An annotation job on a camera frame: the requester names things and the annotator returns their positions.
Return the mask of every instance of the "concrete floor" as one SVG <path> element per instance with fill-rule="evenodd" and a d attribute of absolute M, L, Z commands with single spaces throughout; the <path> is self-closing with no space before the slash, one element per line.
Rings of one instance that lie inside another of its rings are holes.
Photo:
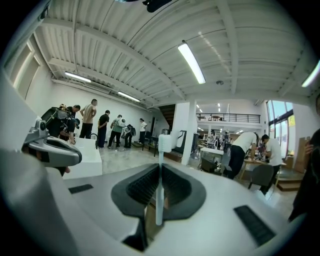
<path fill-rule="evenodd" d="M 104 149 L 99 149 L 102 159 L 102 173 L 109 174 L 120 172 L 129 168 L 138 167 L 144 164 L 158 163 L 159 157 L 157 154 L 154 157 L 152 150 L 153 149 L 151 149 L 150 151 L 142 151 L 141 148 L 134 147 L 131 147 L 130 149 L 120 147 L 118 151 L 116 151 L 114 148 L 108 149 L 106 147 Z M 188 166 L 190 168 L 193 168 L 195 172 L 200 172 L 200 170 L 197 170 L 198 160 L 195 158 L 197 158 L 195 157 L 195 155 L 190 158 Z M 177 163 L 166 157 L 164 158 L 164 161 L 172 166 L 181 165 L 180 163 Z M 227 159 L 227 157 L 225 157 L 222 162 L 223 164 L 226 164 L 227 162 L 229 162 L 229 160 Z M 241 183 L 246 188 L 249 185 L 249 182 L 247 180 L 235 180 Z M 267 205 L 274 208 L 287 219 L 293 209 L 292 204 L 297 192 L 282 192 L 274 185 L 272 185 L 269 192 L 264 197 L 262 193 L 259 192 L 259 188 L 260 186 L 258 185 L 252 185 L 250 190 L 253 193 L 257 194 L 257 196 L 261 198 Z"/>

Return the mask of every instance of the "railing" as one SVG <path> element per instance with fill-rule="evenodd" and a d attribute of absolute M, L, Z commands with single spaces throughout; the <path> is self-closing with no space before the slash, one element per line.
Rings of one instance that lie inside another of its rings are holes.
<path fill-rule="evenodd" d="M 244 122 L 260 123 L 259 114 L 221 114 L 221 113 L 198 113 L 197 121 L 225 121 L 225 122 Z"/>

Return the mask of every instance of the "ceiling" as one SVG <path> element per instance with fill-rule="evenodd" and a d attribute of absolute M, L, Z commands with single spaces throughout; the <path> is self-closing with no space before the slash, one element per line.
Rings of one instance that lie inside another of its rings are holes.
<path fill-rule="evenodd" d="M 34 35 L 56 80 L 74 83 L 64 71 L 78 73 L 146 108 L 223 99 L 308 104 L 320 84 L 301 87 L 318 59 L 272 0 L 173 0 L 154 13 L 141 1 L 54 0 Z M 182 40 L 205 84 L 180 54 Z"/>

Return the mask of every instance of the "black chair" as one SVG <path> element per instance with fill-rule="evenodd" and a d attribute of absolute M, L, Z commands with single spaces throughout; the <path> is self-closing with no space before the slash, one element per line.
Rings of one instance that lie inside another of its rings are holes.
<path fill-rule="evenodd" d="M 269 164 L 260 164 L 253 169 L 251 175 L 251 181 L 248 186 L 248 190 L 251 188 L 252 184 L 260 186 L 268 186 L 271 182 L 272 176 L 274 174 L 274 168 Z"/>

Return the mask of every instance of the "white counter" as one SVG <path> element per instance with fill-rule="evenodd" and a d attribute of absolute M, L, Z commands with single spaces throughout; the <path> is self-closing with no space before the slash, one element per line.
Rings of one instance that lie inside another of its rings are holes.
<path fill-rule="evenodd" d="M 102 175 L 102 161 L 100 152 L 96 149 L 96 140 L 75 138 L 75 147 L 82 154 L 82 161 L 74 166 L 69 166 L 70 173 L 65 173 L 63 179 L 76 179 Z"/>

